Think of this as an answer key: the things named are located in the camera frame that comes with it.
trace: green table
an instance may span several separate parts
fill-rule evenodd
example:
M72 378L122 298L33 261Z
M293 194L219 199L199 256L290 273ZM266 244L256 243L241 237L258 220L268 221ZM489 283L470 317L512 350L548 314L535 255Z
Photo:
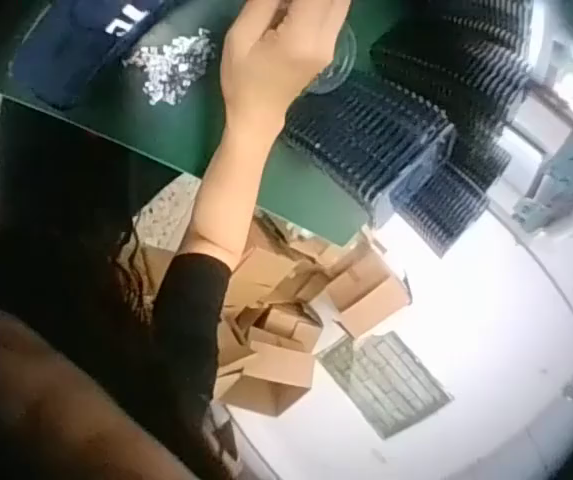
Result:
M46 0L11 1L0 9L0 93L15 101L72 122L161 162L201 177L223 128L218 68L189 89L181 105L151 106L141 92L143 75L115 65L102 73L80 104L54 110L8 75L22 39L48 4ZM394 0L354 0L349 22L358 40L357 68L369 69L368 49L398 19ZM213 32L221 45L241 0L190 0L142 39L143 44L169 43L178 35L194 35L199 27ZM333 181L283 144L275 145L259 195L259 205L335 243L345 244L367 221L366 213Z

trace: clear plastic container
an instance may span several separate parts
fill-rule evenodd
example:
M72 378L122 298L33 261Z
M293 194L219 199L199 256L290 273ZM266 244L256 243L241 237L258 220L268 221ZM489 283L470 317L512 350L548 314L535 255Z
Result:
M353 29L348 23L345 23L337 38L333 63L317 75L315 80L306 88L306 92L323 95L339 88L352 72L356 58L357 40Z

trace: skin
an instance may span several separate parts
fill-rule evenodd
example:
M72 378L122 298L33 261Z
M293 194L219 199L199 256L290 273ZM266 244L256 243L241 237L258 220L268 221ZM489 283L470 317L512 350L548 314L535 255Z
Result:
M224 45L226 127L179 254L237 265L286 110L331 62L349 3L292 0L275 25L280 0L247 1ZM91 378L3 312L0 432L52 478L194 478Z

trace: blue bag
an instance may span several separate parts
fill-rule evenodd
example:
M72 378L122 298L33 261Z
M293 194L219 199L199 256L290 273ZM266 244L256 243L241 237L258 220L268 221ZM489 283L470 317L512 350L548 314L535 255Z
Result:
M57 0L22 44L11 72L41 100L73 106L102 67L185 0Z

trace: hand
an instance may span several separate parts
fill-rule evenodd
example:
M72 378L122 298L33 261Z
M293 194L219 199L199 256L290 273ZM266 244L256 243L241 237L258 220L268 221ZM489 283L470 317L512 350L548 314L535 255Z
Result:
M229 128L279 134L290 104L332 62L349 6L350 0L246 1L224 43Z

